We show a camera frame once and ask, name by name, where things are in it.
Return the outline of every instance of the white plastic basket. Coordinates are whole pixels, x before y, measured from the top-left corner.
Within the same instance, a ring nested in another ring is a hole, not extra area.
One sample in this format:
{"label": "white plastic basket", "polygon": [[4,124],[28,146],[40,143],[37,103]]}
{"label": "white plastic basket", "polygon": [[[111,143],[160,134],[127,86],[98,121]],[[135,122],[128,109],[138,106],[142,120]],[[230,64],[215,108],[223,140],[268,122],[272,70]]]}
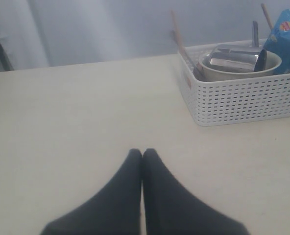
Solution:
{"label": "white plastic basket", "polygon": [[[251,41],[228,44],[250,45]],[[186,50],[197,63],[200,55],[211,51],[216,45],[187,47]],[[198,125],[215,126],[290,117],[290,74],[202,82],[195,79],[189,61],[182,56],[180,58],[180,91]]]}

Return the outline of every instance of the white storage bin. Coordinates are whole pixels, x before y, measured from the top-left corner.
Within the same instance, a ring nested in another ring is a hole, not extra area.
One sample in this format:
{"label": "white storage bin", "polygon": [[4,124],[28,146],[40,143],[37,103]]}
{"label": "white storage bin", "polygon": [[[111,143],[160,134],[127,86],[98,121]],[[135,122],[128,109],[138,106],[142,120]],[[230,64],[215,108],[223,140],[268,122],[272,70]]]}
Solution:
{"label": "white storage bin", "polygon": [[[225,44],[250,45],[251,41]],[[197,63],[202,54],[216,45],[187,47],[186,50]],[[202,82],[194,77],[189,61],[179,56],[182,64],[180,91],[198,125],[215,126],[290,117],[290,74]]]}

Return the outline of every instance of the blue snack bag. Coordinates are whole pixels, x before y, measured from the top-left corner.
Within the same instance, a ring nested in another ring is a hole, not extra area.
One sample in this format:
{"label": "blue snack bag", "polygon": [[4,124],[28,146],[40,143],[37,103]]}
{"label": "blue snack bag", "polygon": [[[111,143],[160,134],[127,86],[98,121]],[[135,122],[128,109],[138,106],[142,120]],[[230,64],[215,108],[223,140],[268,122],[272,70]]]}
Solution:
{"label": "blue snack bag", "polygon": [[281,65],[274,74],[290,73],[290,10],[284,10],[271,34],[265,42],[264,49],[269,50],[282,59]]}

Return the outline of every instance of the white curtain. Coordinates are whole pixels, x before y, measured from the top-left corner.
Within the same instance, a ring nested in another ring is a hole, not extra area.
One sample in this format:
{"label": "white curtain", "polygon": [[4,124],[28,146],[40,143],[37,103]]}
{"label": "white curtain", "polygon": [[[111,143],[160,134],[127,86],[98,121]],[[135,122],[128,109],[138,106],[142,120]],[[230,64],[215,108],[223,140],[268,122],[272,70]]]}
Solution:
{"label": "white curtain", "polygon": [[[90,63],[176,51],[170,9],[186,45],[269,34],[258,0],[0,0],[0,42],[14,69]],[[264,0],[275,21],[290,0]]]}

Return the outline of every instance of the stainless steel cup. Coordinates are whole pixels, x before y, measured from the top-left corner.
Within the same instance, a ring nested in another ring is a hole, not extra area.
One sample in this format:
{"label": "stainless steel cup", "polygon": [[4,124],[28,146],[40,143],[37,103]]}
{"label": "stainless steel cup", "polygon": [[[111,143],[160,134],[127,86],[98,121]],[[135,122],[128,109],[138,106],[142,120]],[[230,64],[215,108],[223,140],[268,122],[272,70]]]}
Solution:
{"label": "stainless steel cup", "polygon": [[257,72],[265,69],[266,59],[262,47],[221,44],[211,52],[209,66],[225,72]]}

